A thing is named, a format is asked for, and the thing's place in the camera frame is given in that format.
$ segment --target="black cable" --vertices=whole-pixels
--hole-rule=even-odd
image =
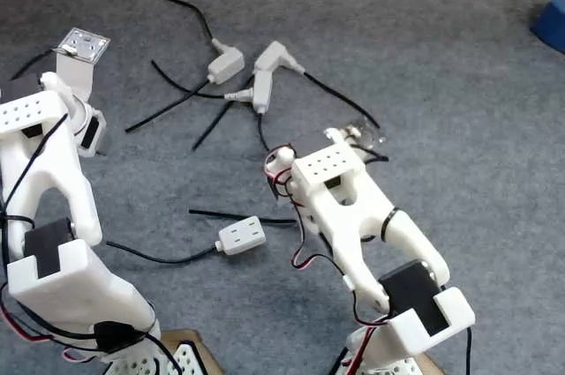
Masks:
[[[130,133],[132,131],[137,130],[138,128],[140,128],[141,126],[153,121],[155,118],[157,118],[158,116],[162,115],[163,113],[175,108],[176,106],[178,106],[181,103],[184,103],[185,101],[187,101],[188,99],[190,99],[191,97],[193,97],[199,90],[201,90],[202,88],[204,88],[205,86],[207,86],[208,84],[208,80],[204,80],[202,82],[200,82],[196,88],[194,88],[194,91],[192,93],[189,93],[187,95],[185,95],[184,97],[181,97],[178,100],[173,101],[172,103],[168,104],[167,106],[165,106],[164,108],[157,110],[153,115],[146,117],[145,119],[143,119],[140,122],[137,122],[136,124],[133,124],[132,126],[129,126],[125,129],[126,133]]]
[[[304,72],[304,76],[307,77],[308,79],[310,79],[315,85],[319,86],[321,89],[323,89],[327,93],[333,95],[334,97],[337,97],[339,100],[343,101],[344,103],[349,104],[357,112],[359,112],[361,115],[366,117],[369,120],[369,122],[371,122],[371,124],[374,125],[375,128],[377,128],[378,130],[380,129],[380,125],[376,121],[376,119],[374,117],[372,117],[369,112],[367,112],[365,109],[363,109],[361,106],[359,106],[352,99],[344,96],[343,94],[341,94],[340,92],[338,92],[334,88],[332,88],[331,86],[327,86],[326,84],[324,84],[323,82],[321,82],[319,79],[315,78],[312,74],[310,74],[308,72]]]
[[[149,256],[148,254],[142,253],[141,251],[137,251],[137,250],[135,250],[131,247],[128,247],[127,245],[115,243],[113,241],[107,241],[106,245],[109,245],[110,247],[115,247],[115,248],[123,250],[123,251],[127,251],[131,254],[135,254],[136,256],[139,256],[140,258],[151,260],[152,262],[167,263],[167,264],[171,264],[171,265],[176,265],[176,264],[180,264],[180,263],[189,263],[189,262],[192,262],[194,260],[200,259],[200,258],[206,256],[207,254],[210,254],[213,251],[216,251],[215,245],[213,245],[213,246],[208,247],[207,249],[205,249],[203,251],[199,251],[198,253],[193,254],[192,256],[189,256],[187,258],[161,259],[161,258]]]
[[[161,77],[165,81],[167,81],[167,83],[169,85],[175,87],[177,90],[182,91],[183,93],[187,93],[187,94],[194,93],[193,90],[186,88],[185,86],[181,86],[178,82],[176,82],[173,78],[171,78],[167,73],[165,73],[165,71],[163,69],[161,69],[161,66],[159,66],[155,60],[151,61],[151,65],[154,67],[154,69],[157,71],[157,73],[159,73],[159,75],[161,75]],[[201,92],[196,92],[195,95],[197,95],[199,97],[203,97],[205,99],[222,99],[223,100],[223,95],[206,94],[206,93],[201,93]]]
[[[267,145],[267,141],[265,140],[265,134],[263,133],[263,115],[257,114],[257,132],[259,133],[259,139],[261,140],[261,144],[265,148],[265,150],[270,151],[270,147]]]
[[[191,9],[192,11],[194,11],[196,13],[196,16],[198,17],[198,19],[200,20],[200,23],[202,24],[202,27],[204,28],[204,31],[206,31],[207,37],[210,41],[212,41],[212,39],[214,38],[214,36],[212,35],[212,31],[210,30],[210,26],[208,26],[208,23],[206,21],[206,17],[204,16],[204,13],[202,13],[202,11],[196,7],[194,4],[192,3],[188,3],[184,0],[167,0],[169,2],[172,2],[174,4],[179,4],[181,6],[184,7],[188,7],[189,9]]]
[[[328,375],[335,375],[337,373],[337,370],[339,369],[339,367],[342,364],[343,358],[347,355],[347,351],[348,351],[347,347],[344,347],[342,349],[342,352],[339,354],[337,359],[334,361],[334,364],[332,365],[332,369],[329,370]]]
[[[465,374],[471,375],[471,348],[473,346],[473,332],[471,327],[467,328],[467,351],[465,353]]]
[[[49,56],[51,54],[53,50],[52,49],[47,49],[45,51],[43,51],[42,53],[40,53],[39,55],[32,57],[31,59],[29,59],[27,62],[25,62],[17,71],[16,73],[14,73],[12,75],[12,77],[10,78],[10,81],[13,81],[14,79],[18,79],[19,77],[21,77],[24,73],[26,73],[26,71],[31,68],[34,64],[36,64],[37,62],[39,62],[40,60],[44,59],[45,57]]]
[[[210,134],[210,132],[212,132],[212,130],[215,128],[215,126],[220,123],[223,116],[226,114],[228,110],[230,110],[231,106],[233,106],[234,104],[235,104],[234,101],[227,101],[226,103],[224,103],[224,105],[222,106],[218,114],[215,116],[215,118],[212,120],[210,125],[204,130],[204,132],[200,134],[198,139],[192,145],[191,149],[193,151],[196,150],[200,146],[200,144],[202,144],[202,141],[204,141],[206,137]]]
[[[215,216],[217,218],[223,219],[233,219],[236,221],[242,221],[243,219],[247,219],[251,217],[250,214],[227,214],[225,212],[213,212],[211,210],[200,210],[200,209],[188,209],[189,214],[203,214],[205,216]],[[296,223],[294,219],[272,219],[272,218],[263,218],[259,217],[261,223],[266,224],[289,224],[289,223]]]
[[[387,242],[387,228],[388,228],[388,224],[390,223],[390,220],[392,218],[395,217],[396,212],[398,212],[400,209],[396,206],[394,206],[392,208],[392,210],[390,211],[390,213],[387,215],[387,217],[385,218],[385,220],[383,221],[382,225],[380,226],[380,240],[383,243]]]
[[[361,151],[363,151],[367,154],[370,154],[373,157],[373,158],[365,161],[365,165],[367,165],[369,163],[373,163],[374,161],[388,161],[388,156],[385,156],[384,154],[377,153],[374,150],[371,150],[370,148],[362,147],[359,144],[350,144],[350,147],[351,148],[357,148],[357,150],[361,150]]]
[[[247,88],[247,86],[253,81],[253,75],[251,77],[249,77],[247,79],[247,81],[243,84],[243,87],[241,89]],[[222,98],[223,96],[220,95],[212,95],[210,94],[209,98]],[[231,106],[235,103],[234,101],[230,101],[231,104],[224,104],[223,107],[220,109],[220,112],[216,115],[216,117],[214,118],[214,120],[212,121],[212,123],[204,130],[204,132],[202,132],[202,134],[200,134],[200,136],[198,137],[198,139],[196,140],[196,142],[192,145],[192,150],[196,150],[198,147],[200,147],[200,145],[202,144],[202,142],[207,138],[208,135],[210,135],[210,132],[212,132],[214,130],[214,128],[216,127],[216,125],[218,125],[220,123],[220,121],[223,119],[223,117],[226,115],[226,113],[228,112],[228,110],[230,110]]]
[[[161,349],[161,351],[164,353],[164,355],[169,359],[169,361],[172,363],[173,367],[177,370],[178,375],[183,375],[183,370],[180,368],[180,365],[178,364],[177,360],[175,360],[175,357],[173,357],[173,355],[171,355],[170,351],[165,347],[165,345],[160,342],[159,340],[157,340],[153,335],[151,335],[150,333],[147,333],[146,338],[148,340],[150,340],[155,346],[157,346],[159,349]]]

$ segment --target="white 3d-printed bracket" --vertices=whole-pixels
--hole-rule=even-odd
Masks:
[[[21,130],[41,124],[43,133],[67,112],[54,91],[43,91],[0,105],[0,166],[4,200],[37,147],[37,138],[28,139]],[[102,240],[102,230],[88,180],[80,168],[71,125],[65,121],[49,139],[34,165],[15,191],[7,213],[34,218],[41,195],[57,188],[67,198],[75,233],[90,245]],[[26,222],[9,221],[11,252],[23,257]]]

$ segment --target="gray carpet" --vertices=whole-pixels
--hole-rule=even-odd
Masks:
[[[191,0],[215,35],[247,62],[273,39],[311,73],[381,121],[391,158],[369,170],[450,265],[477,313],[474,374],[561,373],[565,362],[565,56],[532,36],[546,0]],[[72,26],[112,43],[96,67],[91,102],[114,139],[106,157],[83,160],[106,239],[155,255],[208,247],[223,221],[189,206],[288,217],[263,176],[248,109],[235,107],[196,153],[192,142],[220,107],[195,99],[131,135],[127,124],[175,100],[149,64],[187,86],[214,51],[196,18],[163,0],[0,0],[0,77]],[[37,70],[54,68],[54,60]],[[223,88],[235,90],[244,74]],[[356,113],[295,73],[275,74],[267,140],[318,144],[321,131]],[[40,220],[64,214],[50,194]],[[116,274],[154,303],[164,328],[198,329],[229,374],[325,374],[356,326],[351,297],[320,261],[289,264],[293,228],[267,227],[267,244],[185,267],[164,267],[99,246]],[[374,242],[379,275],[405,261]],[[318,250],[309,244],[309,250]],[[57,347],[30,347],[0,327],[1,373],[100,373],[72,367]],[[465,336],[431,351],[447,373],[464,372]]]

